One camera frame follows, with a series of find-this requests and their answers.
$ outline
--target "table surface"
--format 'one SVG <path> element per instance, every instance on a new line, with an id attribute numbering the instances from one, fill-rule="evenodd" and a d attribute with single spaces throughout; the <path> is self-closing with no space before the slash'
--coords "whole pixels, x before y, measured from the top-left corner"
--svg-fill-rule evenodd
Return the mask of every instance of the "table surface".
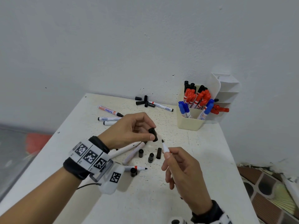
<path id="1" fill-rule="evenodd" d="M 114 115 L 98 109 L 98 105 L 122 114 L 146 112 L 157 125 L 159 139 L 164 139 L 168 147 L 183 147 L 200 162 L 211 198 L 233 223 L 259 223 L 219 124 L 204 124 L 198 131 L 183 130 L 176 126 L 173 105 L 168 105 L 174 108 L 174 112 L 169 112 L 158 107 L 136 106 L 131 99 L 90 93 L 81 99 L 0 203 L 0 215 L 57 171 L 80 139 L 99 135 L 109 128 L 97 118 Z M 125 173 L 114 194 L 101 194 L 95 185 L 77 190 L 55 223 L 167 223 L 173 216 L 190 220 L 189 207 L 177 190 L 170 190 L 165 182 L 161 170 L 164 158 L 155 158 L 151 164 L 147 161 L 150 153 L 157 153 L 158 147 L 162 147 L 161 140 L 148 142 L 143 158 L 137 155 L 132 159 L 130 165 L 148 170 L 134 178 Z M 114 160 L 123 161 L 129 152 Z M 81 185 L 90 182 L 88 178 Z"/>

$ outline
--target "blue cap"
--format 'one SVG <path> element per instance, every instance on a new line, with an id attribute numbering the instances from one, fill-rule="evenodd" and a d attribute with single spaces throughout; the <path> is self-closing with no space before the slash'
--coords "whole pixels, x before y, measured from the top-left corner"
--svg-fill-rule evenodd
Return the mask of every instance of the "blue cap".
<path id="1" fill-rule="evenodd" d="M 185 114 L 185 113 L 186 113 L 186 112 L 185 112 L 185 109 L 184 109 L 184 106 L 183 106 L 182 103 L 179 103 L 179 104 L 178 104 L 178 107 L 180 108 L 180 112 L 181 112 L 181 114 Z"/>
<path id="2" fill-rule="evenodd" d="M 210 100 L 207 102 L 206 106 L 208 106 L 210 103 L 214 103 L 214 100 L 213 100 L 213 99 L 210 99 Z"/>
<path id="3" fill-rule="evenodd" d="M 211 112 L 212 108 L 214 107 L 214 102 L 213 103 L 210 103 L 208 106 L 207 106 L 207 109 L 204 111 L 204 113 L 207 115 Z"/>
<path id="4" fill-rule="evenodd" d="M 187 113 L 190 112 L 188 104 L 184 103 L 183 105 L 184 105 L 185 112 Z"/>

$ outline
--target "black cable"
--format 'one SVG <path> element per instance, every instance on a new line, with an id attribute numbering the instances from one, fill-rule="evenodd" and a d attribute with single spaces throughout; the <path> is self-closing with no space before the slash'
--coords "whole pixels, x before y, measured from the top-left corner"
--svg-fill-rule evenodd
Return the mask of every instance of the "black cable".
<path id="1" fill-rule="evenodd" d="M 83 187 L 85 187 L 85 186 L 92 185 L 92 184 L 95 184 L 95 185 L 101 185 L 100 183 L 89 183 L 89 184 L 82 185 L 82 186 L 80 186 L 80 187 L 77 188 L 77 189 L 80 189 L 80 188 L 83 188 Z"/>

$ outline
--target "white wall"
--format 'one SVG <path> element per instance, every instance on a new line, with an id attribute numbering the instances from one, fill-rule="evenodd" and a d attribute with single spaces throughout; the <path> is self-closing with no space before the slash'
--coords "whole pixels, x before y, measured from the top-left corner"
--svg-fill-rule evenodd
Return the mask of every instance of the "white wall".
<path id="1" fill-rule="evenodd" d="M 229 72 L 243 85 L 221 123 L 235 161 L 297 174 L 298 5 L 0 0 L 0 123 L 54 132 L 86 92 L 175 104 L 184 80 Z"/>

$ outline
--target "forearm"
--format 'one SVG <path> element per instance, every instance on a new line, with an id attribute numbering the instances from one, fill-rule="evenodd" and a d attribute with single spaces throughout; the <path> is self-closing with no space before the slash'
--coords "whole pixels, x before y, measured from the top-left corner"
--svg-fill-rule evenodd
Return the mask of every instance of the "forearm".
<path id="1" fill-rule="evenodd" d="M 59 169 L 0 217 L 0 224 L 50 224 L 70 200 L 81 180 Z"/>

